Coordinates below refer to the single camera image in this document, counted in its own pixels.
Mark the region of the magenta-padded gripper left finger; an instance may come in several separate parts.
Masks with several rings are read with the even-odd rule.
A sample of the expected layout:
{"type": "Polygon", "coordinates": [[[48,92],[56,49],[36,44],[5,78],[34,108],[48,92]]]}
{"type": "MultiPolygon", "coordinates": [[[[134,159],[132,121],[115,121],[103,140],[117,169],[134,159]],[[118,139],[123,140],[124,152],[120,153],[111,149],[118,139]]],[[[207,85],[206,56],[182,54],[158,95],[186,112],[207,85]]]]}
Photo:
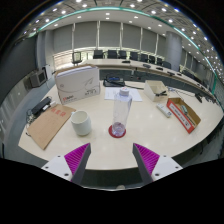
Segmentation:
{"type": "Polygon", "coordinates": [[[47,162],[42,169],[80,185],[90,154],[91,144],[87,143],[79,146],[66,155],[57,155],[47,162]]]}

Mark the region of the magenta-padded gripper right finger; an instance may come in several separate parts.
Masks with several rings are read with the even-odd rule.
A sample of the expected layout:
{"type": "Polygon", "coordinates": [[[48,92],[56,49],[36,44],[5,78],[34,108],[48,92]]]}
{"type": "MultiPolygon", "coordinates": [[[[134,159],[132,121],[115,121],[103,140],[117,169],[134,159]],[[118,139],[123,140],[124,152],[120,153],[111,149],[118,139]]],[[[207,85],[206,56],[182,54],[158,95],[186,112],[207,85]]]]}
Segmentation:
{"type": "Polygon", "coordinates": [[[143,184],[147,185],[182,169],[182,167],[167,155],[159,155],[152,150],[133,144],[132,153],[138,164],[143,184]]]}

